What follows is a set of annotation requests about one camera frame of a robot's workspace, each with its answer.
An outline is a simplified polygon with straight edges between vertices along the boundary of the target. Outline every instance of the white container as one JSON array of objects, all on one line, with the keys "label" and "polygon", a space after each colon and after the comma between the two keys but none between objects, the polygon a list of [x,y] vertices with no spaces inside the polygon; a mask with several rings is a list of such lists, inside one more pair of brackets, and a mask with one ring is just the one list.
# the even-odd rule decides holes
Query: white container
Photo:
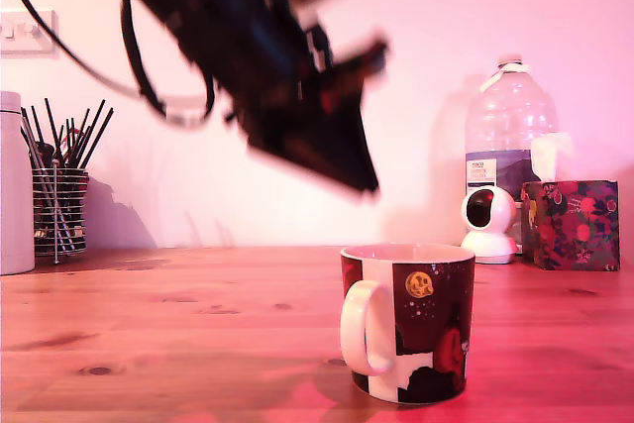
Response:
[{"label": "white container", "polygon": [[0,275],[35,267],[33,180],[18,93],[0,98]]}]

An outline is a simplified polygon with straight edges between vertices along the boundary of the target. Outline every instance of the yellow circle on mug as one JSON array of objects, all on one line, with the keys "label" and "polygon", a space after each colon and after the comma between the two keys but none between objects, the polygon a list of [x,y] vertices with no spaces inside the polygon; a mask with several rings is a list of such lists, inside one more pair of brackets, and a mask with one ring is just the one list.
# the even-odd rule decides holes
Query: yellow circle on mug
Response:
[{"label": "yellow circle on mug", "polygon": [[434,293],[434,286],[432,285],[432,278],[429,274],[423,271],[414,271],[405,281],[405,287],[407,292],[412,297],[425,297]]}]

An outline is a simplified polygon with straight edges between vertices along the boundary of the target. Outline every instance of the patterned mug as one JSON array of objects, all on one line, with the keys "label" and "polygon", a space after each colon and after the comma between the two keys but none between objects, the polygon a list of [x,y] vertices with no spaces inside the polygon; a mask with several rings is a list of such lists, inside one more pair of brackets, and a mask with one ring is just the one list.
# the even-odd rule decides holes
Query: patterned mug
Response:
[{"label": "patterned mug", "polygon": [[395,403],[433,403],[467,384],[475,255],[449,245],[341,251],[341,349],[353,382]]}]

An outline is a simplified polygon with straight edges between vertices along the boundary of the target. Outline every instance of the camera lens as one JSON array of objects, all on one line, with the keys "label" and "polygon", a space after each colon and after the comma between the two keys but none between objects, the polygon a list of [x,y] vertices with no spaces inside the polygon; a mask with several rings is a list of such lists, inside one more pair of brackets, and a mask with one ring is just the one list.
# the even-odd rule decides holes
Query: camera lens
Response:
[{"label": "camera lens", "polygon": [[485,227],[491,220],[491,203],[493,192],[488,189],[478,190],[467,202],[467,219],[475,227]]}]

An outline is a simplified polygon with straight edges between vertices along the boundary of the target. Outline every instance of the pen holder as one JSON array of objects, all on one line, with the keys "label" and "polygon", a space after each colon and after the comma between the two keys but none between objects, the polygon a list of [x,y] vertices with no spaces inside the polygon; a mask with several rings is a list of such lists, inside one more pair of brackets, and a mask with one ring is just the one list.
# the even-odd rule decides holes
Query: pen holder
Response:
[{"label": "pen holder", "polygon": [[83,199],[88,172],[81,168],[34,168],[34,240],[37,257],[71,256],[86,249]]}]

